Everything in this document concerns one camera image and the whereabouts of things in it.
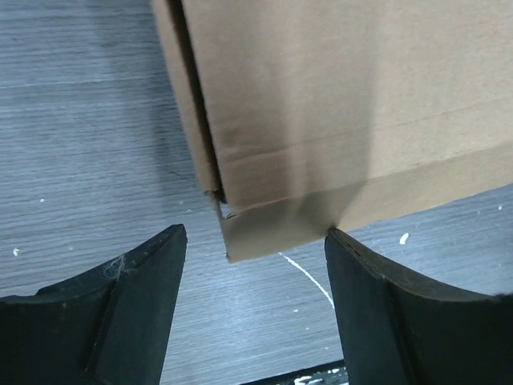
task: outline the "wood grain floor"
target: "wood grain floor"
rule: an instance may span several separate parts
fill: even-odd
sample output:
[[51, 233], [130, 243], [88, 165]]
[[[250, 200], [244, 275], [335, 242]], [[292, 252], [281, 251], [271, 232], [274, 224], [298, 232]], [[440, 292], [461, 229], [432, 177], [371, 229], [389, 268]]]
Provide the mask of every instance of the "wood grain floor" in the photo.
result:
[[[279, 255], [226, 262], [148, 1], [0, 2], [0, 295], [32, 294], [172, 223], [189, 246], [162, 384], [238, 384], [341, 358], [331, 305], [299, 269]], [[513, 291], [512, 232], [513, 185], [353, 235], [495, 294]], [[329, 290], [322, 243], [285, 255]]]

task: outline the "box flap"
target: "box flap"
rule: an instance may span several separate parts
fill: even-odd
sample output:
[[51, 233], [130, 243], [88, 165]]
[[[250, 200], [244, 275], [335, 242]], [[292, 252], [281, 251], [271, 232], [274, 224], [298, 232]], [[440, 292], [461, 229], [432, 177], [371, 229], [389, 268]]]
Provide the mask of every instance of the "box flap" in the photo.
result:
[[182, 3], [233, 261], [513, 182], [505, 2]]
[[205, 192], [222, 196], [216, 154], [181, 2], [151, 0], [196, 175]]

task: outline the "floor surface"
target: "floor surface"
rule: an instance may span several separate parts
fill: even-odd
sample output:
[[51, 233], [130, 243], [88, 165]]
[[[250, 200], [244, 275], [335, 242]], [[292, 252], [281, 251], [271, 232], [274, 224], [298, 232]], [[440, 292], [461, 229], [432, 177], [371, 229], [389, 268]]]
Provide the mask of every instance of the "floor surface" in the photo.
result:
[[[226, 262], [148, 3], [0, 2], [0, 296], [33, 294], [184, 223], [162, 384], [235, 385], [340, 359], [328, 299], [290, 263], [329, 291], [321, 242], [289, 261]], [[353, 235], [442, 282], [513, 290], [513, 185]]]

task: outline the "cardboard box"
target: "cardboard box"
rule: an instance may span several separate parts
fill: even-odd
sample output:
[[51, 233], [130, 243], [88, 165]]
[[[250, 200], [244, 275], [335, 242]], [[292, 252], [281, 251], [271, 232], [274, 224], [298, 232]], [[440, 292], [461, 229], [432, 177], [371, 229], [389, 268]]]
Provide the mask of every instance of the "cardboard box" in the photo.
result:
[[152, 4], [231, 261], [513, 182], [509, 2]]

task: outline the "white debris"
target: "white debris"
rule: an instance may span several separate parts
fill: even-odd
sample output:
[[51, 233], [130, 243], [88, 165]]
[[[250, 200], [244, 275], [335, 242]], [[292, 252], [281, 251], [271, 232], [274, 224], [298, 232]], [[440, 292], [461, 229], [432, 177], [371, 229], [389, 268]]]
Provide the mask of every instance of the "white debris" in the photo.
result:
[[308, 381], [311, 378], [311, 376], [305, 375], [303, 377], [300, 377], [299, 379], [294, 379], [294, 385], [305, 385], [305, 381]]
[[402, 235], [401, 239], [399, 240], [399, 245], [405, 245], [406, 240], [408, 239], [409, 236], [410, 236], [410, 233], [404, 233]]
[[333, 303], [333, 299], [331, 299], [331, 297], [329, 296], [328, 292], [324, 289], [324, 287], [321, 286], [321, 284], [319, 282], [317, 282], [315, 280], [314, 277], [312, 277], [312, 274], [310, 274], [308, 271], [306, 271], [305, 269], [303, 269], [299, 263], [297, 263], [296, 261], [294, 261], [292, 258], [289, 258], [287, 257], [285, 254], [283, 253], [278, 253], [280, 254], [283, 258], [285, 258], [285, 260], [290, 263], [292, 266], [294, 266], [295, 268], [297, 268], [298, 270], [300, 270], [310, 281], [313, 282], [313, 284], [315, 286], [317, 286], [317, 288], [324, 294], [324, 296], [326, 298], [328, 298], [328, 301], [329, 301], [329, 304], [331, 305], [331, 307], [333, 309], [335, 309], [335, 304]]

